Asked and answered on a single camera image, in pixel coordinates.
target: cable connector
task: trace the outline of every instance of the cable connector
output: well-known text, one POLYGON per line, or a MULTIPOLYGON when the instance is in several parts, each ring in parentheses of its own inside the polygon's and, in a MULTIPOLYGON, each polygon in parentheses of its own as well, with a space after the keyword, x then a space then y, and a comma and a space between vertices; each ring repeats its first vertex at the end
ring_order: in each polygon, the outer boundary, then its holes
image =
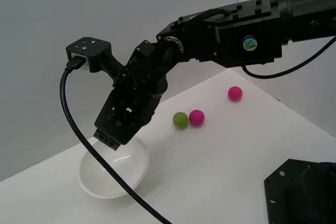
POLYGON ((73 70, 77 70, 81 68, 81 66, 83 66, 85 62, 86 58, 76 55, 67 62, 66 69, 69 70, 70 72, 73 70))

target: bowl rim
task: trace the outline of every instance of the bowl rim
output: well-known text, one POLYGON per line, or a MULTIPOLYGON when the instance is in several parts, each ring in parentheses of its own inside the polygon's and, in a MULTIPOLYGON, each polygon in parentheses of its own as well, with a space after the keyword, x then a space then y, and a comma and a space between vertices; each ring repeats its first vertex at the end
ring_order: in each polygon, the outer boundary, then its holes
MULTIPOLYGON (((140 145, 142 146, 143 150, 144 150, 144 153, 145 153, 145 167, 142 171, 142 174, 141 176, 138 178, 138 180, 134 183, 134 185, 129 185, 133 190, 139 185, 139 183, 142 181, 142 179, 144 178, 146 172, 147 172, 147 169, 148 169, 148 165, 149 165, 149 154, 148 154, 148 149, 147 149, 147 146, 145 145, 145 143, 138 137, 138 136, 134 136, 131 141, 138 141, 140 143, 140 145)), ((99 140, 97 140, 95 143, 92 144, 92 147, 94 147, 97 143, 100 143, 99 140)), ((119 193, 116 193, 116 194, 113 194, 113 195, 101 195, 101 194, 96 194, 96 193, 93 193, 92 191, 90 191, 83 183, 82 179, 81 179, 81 176, 80 176, 80 167, 81 167, 81 164, 83 162, 83 159, 85 157, 86 154, 90 154, 88 150, 85 151, 83 157, 81 158, 80 160, 80 163, 79 163, 79 169, 78 169, 78 182, 79 182, 79 185, 80 187, 90 196, 94 197, 94 198, 98 198, 98 199, 114 199, 114 198, 118 198, 118 197, 121 197, 121 196, 124 196, 127 194, 127 192, 124 190, 124 191, 121 191, 119 193)))

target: white bowl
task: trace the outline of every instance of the white bowl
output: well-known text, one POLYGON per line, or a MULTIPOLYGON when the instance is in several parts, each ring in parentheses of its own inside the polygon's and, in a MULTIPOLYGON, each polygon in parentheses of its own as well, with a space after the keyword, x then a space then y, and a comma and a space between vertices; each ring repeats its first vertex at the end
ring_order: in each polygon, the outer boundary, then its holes
MULTIPOLYGON (((93 144, 93 148, 132 189, 135 189, 143 179, 149 155, 140 138, 135 136, 127 145, 121 145, 117 151, 99 141, 93 144)), ((80 162, 79 184, 87 194, 99 199, 113 199, 127 194, 88 151, 80 162)))

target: qc sticker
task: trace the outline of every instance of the qc sticker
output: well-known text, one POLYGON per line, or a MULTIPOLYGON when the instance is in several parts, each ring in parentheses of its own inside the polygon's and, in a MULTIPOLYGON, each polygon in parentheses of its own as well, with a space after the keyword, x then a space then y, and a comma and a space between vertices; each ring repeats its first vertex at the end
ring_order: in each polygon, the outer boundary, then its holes
POLYGON ((253 36, 246 36, 243 39, 243 47, 246 51, 253 51, 254 49, 257 48, 257 41, 255 39, 255 37, 253 36))

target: ball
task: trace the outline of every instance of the ball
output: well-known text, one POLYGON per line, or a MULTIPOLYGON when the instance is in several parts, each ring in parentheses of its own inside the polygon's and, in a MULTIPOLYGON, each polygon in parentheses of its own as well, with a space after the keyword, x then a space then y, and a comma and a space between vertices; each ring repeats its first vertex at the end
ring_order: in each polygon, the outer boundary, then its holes
POLYGON ((200 126, 205 119, 205 115, 200 110, 193 110, 189 114, 189 121, 193 126, 200 126))
POLYGON ((184 112, 177 112, 173 116, 173 123, 176 127, 185 128, 188 125, 188 116, 184 112))
POLYGON ((231 87, 227 95, 232 101, 239 101, 243 96, 243 91, 240 87, 231 87))

